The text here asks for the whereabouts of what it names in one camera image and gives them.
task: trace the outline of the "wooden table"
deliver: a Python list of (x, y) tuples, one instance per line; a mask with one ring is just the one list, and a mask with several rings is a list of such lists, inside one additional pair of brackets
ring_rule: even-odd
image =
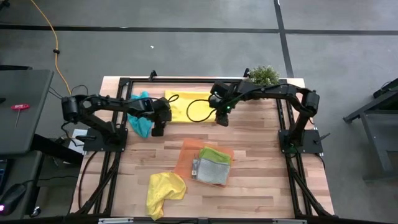
[[(104, 77), (100, 94), (115, 97), (119, 78)], [(289, 78), (287, 81), (304, 86), (301, 78)], [(209, 83), (135, 83), (133, 93), (139, 95), (145, 90), (150, 96), (161, 97), (164, 90), (209, 91), (211, 86)], [(146, 216), (149, 176), (173, 170), (183, 140), (196, 138), (234, 149), (228, 186), (222, 189), (185, 180), (187, 192), (184, 199), (167, 200), (164, 203), (165, 217), (293, 218), (286, 162), (277, 138), (280, 127), (276, 108), (276, 101), (272, 99), (242, 101), (229, 115), (228, 127), (215, 123), (169, 123), (163, 137), (149, 139), (140, 138), (127, 124), (129, 136), (121, 156), (112, 216)], [(111, 120), (112, 112), (98, 111), (96, 115), (107, 121)], [(103, 157), (103, 152), (97, 153), (88, 165), (82, 185), (83, 203), (98, 185)], [(324, 208), (333, 213), (320, 158), (309, 154), (302, 157), (309, 189)], [(87, 159), (88, 156), (85, 156), (82, 169)], [(71, 212), (78, 207), (77, 189)], [(300, 208), (304, 212), (301, 190), (298, 190), (298, 195)]]

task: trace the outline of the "potted plant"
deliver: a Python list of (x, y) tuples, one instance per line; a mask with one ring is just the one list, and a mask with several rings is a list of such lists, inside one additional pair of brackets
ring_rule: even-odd
[(279, 74), (272, 66), (258, 66), (250, 70), (249, 78), (246, 80), (256, 85), (276, 85), (279, 83)]

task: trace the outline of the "concrete floor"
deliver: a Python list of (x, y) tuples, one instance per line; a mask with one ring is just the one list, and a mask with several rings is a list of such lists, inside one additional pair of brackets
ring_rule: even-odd
[[(398, 30), (398, 2), (393, 0), (279, 2), (286, 29)], [(0, 23), (45, 25), (29, 1), (11, 4), (0, 11)], [(107, 0), (101, 4), (37, 0), (37, 4), (55, 25), (278, 29), (273, 0)], [(105, 75), (148, 75), (153, 69), (161, 75), (240, 77), (246, 67), (272, 65), (287, 76), (279, 34), (57, 33), (60, 69), (70, 86), (85, 84), (90, 93), (98, 92)], [(287, 45), (294, 77), (304, 78), (321, 96), (315, 123), (322, 134), (331, 132), (323, 147), (335, 213), (397, 223), (397, 182), (363, 182), (362, 176), (376, 169), (374, 158), (361, 122), (347, 125), (342, 117), (369, 102), (383, 83), (397, 78), (398, 36), (287, 35)], [(53, 48), (49, 31), (0, 31), (0, 64), (53, 70)], [(59, 77), (52, 86), (67, 94)], [(49, 96), (37, 131), (57, 137), (62, 123), (60, 102)], [(66, 213), (68, 207), (63, 207), (46, 215)]]

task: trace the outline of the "yellow towel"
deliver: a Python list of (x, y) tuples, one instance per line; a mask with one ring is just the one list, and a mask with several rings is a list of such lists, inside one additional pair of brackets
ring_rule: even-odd
[(185, 182), (177, 174), (172, 172), (152, 174), (148, 186), (147, 214), (153, 220), (162, 218), (164, 200), (181, 200), (186, 190)]
[[(169, 99), (172, 95), (178, 94), (180, 98), (170, 103), (172, 110), (172, 122), (191, 122), (187, 117), (187, 107), (193, 101), (197, 99), (207, 100), (210, 96), (210, 92), (200, 91), (174, 91), (165, 90), (165, 98)], [(189, 117), (194, 121), (199, 121), (206, 118), (213, 108), (209, 107), (209, 103), (205, 101), (194, 102), (189, 107)], [(204, 122), (213, 122), (216, 118), (216, 113), (213, 113)]]

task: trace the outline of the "blue cloth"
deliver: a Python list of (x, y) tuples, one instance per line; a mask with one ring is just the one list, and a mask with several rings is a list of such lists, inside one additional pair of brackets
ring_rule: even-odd
[[(149, 97), (147, 91), (143, 91), (141, 96), (131, 95), (131, 99), (141, 99)], [(127, 114), (127, 118), (129, 123), (131, 124), (133, 130), (142, 138), (148, 138), (150, 134), (150, 130), (152, 128), (153, 122), (149, 121), (146, 118), (136, 118), (135, 116), (131, 116)]]

